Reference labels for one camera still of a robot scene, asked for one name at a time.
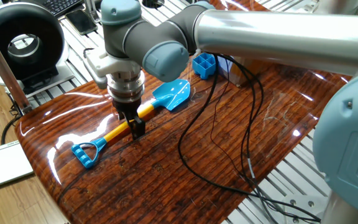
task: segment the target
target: glossy wood surface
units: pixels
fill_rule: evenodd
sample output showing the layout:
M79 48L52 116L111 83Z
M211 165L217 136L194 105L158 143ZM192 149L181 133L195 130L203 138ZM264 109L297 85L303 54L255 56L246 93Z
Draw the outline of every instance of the glossy wood surface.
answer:
M222 9L223 1L212 2ZM90 170L70 148L100 138L120 123L107 91L87 83L19 121L16 134L34 172L71 223L220 223L241 203L244 196L203 182L180 161L179 137L212 84L212 80L200 80L190 67L181 78L191 83L191 98L173 112L158 109L150 115L146 135L139 140L123 134L109 143ZM324 106L347 78L273 64L259 78L265 98L252 126L250 151L257 179L262 180L316 125ZM146 76L144 103L161 84ZM209 138L215 103L225 84L220 78L211 104L184 139L182 152L188 164L206 178L250 190ZM248 86L230 84L217 105L213 138L238 169L251 103Z

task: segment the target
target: blue shovel blade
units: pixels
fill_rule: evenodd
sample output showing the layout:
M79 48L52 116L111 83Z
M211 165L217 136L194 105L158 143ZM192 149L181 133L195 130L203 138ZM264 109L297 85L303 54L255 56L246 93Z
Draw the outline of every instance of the blue shovel blade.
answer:
M154 108L163 106L171 111L190 96L190 83L187 80L177 79L173 82L164 83L153 91L155 101Z

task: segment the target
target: electronic device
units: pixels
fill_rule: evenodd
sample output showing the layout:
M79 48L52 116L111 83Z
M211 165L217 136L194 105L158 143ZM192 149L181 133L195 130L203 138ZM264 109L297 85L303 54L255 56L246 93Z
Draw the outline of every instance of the electronic device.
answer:
M80 35L89 34L98 29L98 26L96 26L92 19L82 10L69 12L65 17Z
M0 6L0 51L26 94L58 75L56 64L64 44L57 18L38 3L25 0Z
M60 17L81 4L83 0L35 0L46 7L52 15Z

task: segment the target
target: blue joint cap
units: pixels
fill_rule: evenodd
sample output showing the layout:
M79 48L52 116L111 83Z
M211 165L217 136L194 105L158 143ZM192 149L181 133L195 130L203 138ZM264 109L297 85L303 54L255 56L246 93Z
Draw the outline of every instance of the blue joint cap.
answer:
M199 6L203 6L206 9L215 9L215 7L213 5L211 5L210 3L206 2L206 1L198 1L192 5L199 5Z
M95 161L98 159L99 152L107 144L107 141L104 138L99 138L91 142L84 142L80 144L75 144L71 147L71 151L74 155L80 160L80 162L85 166L85 168L90 169L94 166ZM96 148L96 155L91 159L85 151L82 149L82 145L92 145Z
M138 0L103 0L101 14L103 25L121 25L138 19L142 9Z
M205 80L210 75L213 75L216 70L215 58L206 53L202 53L192 61L194 73L200 76L201 79Z
M189 52L179 42L165 41L152 47L144 56L142 66L163 82L177 79L187 67Z

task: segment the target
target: black wire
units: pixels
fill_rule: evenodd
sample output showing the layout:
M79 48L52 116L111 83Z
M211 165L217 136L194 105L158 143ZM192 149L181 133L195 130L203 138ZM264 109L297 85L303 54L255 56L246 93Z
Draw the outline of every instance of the black wire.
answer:
M313 221L320 222L321 219L318 218L317 216L313 215L313 214L310 213L310 212L307 212L306 210L304 210L304 209L302 209L302 208L296 207L296 206L294 206L294 205L292 205L292 204L284 203L284 202L279 202L279 201L276 201L276 200L272 200L272 199L270 199L270 198L266 198L266 197L261 196L261 194L253 194L253 193L250 193L250 192L246 192L246 191L244 191L244 190L241 190L241 189L236 189L236 188L233 188L233 187L227 187L227 186L219 185L219 184L217 184L217 183L215 183L215 182L213 182L213 181L211 181L211 180L209 180L209 179L203 177L203 176L200 175L199 173L195 172L195 171L187 164L186 160L185 160L184 157L183 157L183 154L181 153L181 143L182 143L182 141L183 141L183 138L186 136L186 133L188 132L188 130L192 127L192 125L195 123L195 121L201 116L201 114L203 113L203 111L205 110L205 108L208 106L208 104L209 104L209 102L210 102L210 100L211 100L211 98L212 98L212 95L213 95L213 93L214 93L214 90L215 90L215 87L216 87L216 84L217 84L217 81L218 81L218 70L219 70L219 67L218 67L218 57L217 57L217 55L214 55L214 57L215 57L215 61L216 61L217 63L216 63L216 73L215 73L215 75L214 75L214 82L213 82L213 85L212 85L212 87L211 87L211 92L209 93L209 95L208 95L208 97L207 97L207 99L206 99L204 105L201 107L201 109L199 110L199 112L198 112L198 113L196 114L196 116L190 121L189 125L188 125L188 126L185 128L185 130L182 132L182 134L181 134L181 136L180 136L180 138L179 138L179 141L178 141L178 153L179 153L179 157L180 157L180 159L181 159L183 165L184 165L190 172L192 172L195 176L197 176L197 177L200 178L201 180L203 180L203 181L205 181L205 182L207 182L207 183L209 183L209 184L211 184L211 185L213 185L213 186L219 187L219 188L224 189L224 190L229 190L229 191L231 191L231 192L236 192L236 193L240 193L240 194L243 194L243 195L248 195L248 196L254 196L254 197L261 198L261 200L262 200L262 205L264 204L264 202L269 201L269 202L273 202L273 203L277 203L277 204L281 204L281 205L285 205L285 206L288 206L288 207L297 209L297 210L299 210L299 211L301 211L301 212L303 212L303 213L309 215L310 217L313 217L313 218L314 218ZM230 59L226 58L226 59L227 59L227 60L230 60L230 61L233 62L233 63L235 63L237 66L240 65L239 63L237 63L237 62L236 62L234 59L232 59L232 58L230 58ZM239 68L241 69L242 73L245 75L244 70L246 70L246 68L242 67L242 65L240 65ZM276 208L276 210L278 210L278 211L279 211L280 213L282 213L282 214L285 214L283 211L280 211L280 210L277 209L277 208ZM309 219L309 218L301 218L301 217L299 217L299 219L301 219L301 220L311 220L311 219Z
M228 87L229 84L230 84L229 64L227 63L227 59L226 59L226 67L227 67L227 83L226 83L226 86L224 87L224 90L223 90L221 96L219 97L218 101L217 101L216 104L215 104L214 120L213 120L213 122L212 122L212 129L211 129L211 133L209 134L209 138L210 138L211 142L213 142L213 143L215 144L215 146L217 146L218 148L220 148L220 150L221 150L223 153L225 153L225 155L230 159L230 161L231 161L233 167L234 167L235 170L239 173L239 175L242 175L241 172L237 169L236 165L234 164L233 159L229 156L229 154L228 154L224 149L222 149L222 147L221 147L220 145L218 145L218 144L214 141L214 139L212 138L212 134L213 134L214 128L215 128L216 108L218 107L219 102L221 101L221 99L222 99L224 93L226 92L227 87Z
M6 138L6 133L9 130L9 128L13 125L13 123L15 123L18 119L20 119L21 116L17 116L15 118L13 118L10 122L8 122L8 124L5 126L4 130L2 131L2 136L1 136L1 145L5 144L5 138Z
M93 50L93 48L85 48L84 51L82 51L84 58L86 58L86 52L89 50Z
M251 112L250 112L250 121L249 121L249 125L247 127L247 130L246 132L244 133L244 137L242 139L242 144L241 144L241 165L242 165L242 170L243 170L243 175L246 176L246 173L245 173L245 169L244 169L244 165L243 165L243 148L244 148L244 140L247 138L247 145L246 145L246 150L247 150L247 158L249 159L249 163L250 163L250 151L249 151L249 140L250 140L250 127L252 125L252 123L255 121L256 119L256 116L258 115L261 107L262 107L262 104L263 104L263 100L264 100L264 89L263 89L263 86L262 86L262 83L260 82L260 80L251 72L249 71L247 68L245 68L243 65L241 65L240 63L238 63L237 61L235 61L233 58L231 58L230 56L227 56L227 55L222 55L223 58L225 58L226 60L230 60L232 63L236 64L239 69L241 70L241 72L243 73L243 75L245 76L245 78L247 79L247 81L250 83L250 87L252 89L252 96L253 96L253 104L252 104L252 107L251 107ZM256 92L255 92L255 88L250 80L250 78L247 76L247 73L250 74L252 76L252 78L254 78L254 80L257 81L257 83L259 84L259 87L260 87L260 94L261 94L261 99L260 99L260 104L259 104L259 107L257 108L257 111L255 112L255 116L252 116L253 115L253 111L254 111L254 106L255 106L255 101L256 101ZM250 171L251 173L253 174L254 171L252 170L252 165L250 165ZM255 188L256 188L256 193L258 196L260 196L261 194L263 195L263 192L262 190L260 189L260 187L256 184L257 181L256 179L253 177L253 180L251 180L251 182L254 184ZM272 219L273 222L276 223L276 221L272 218L272 216L269 214L269 211L267 210L266 206L264 205L264 203L268 204L266 200L261 200L262 202L262 206L264 207L264 209L266 210L266 212L268 213L268 216ZM286 215L286 216L289 216L289 217L293 217L293 218L299 218L303 221L306 221L306 220L312 220L312 221L316 221L314 219L310 219L310 218L303 218L303 217L298 217L294 214L290 214L290 213L286 213L284 212L280 207L275 207L274 209L276 212L280 212L282 215Z

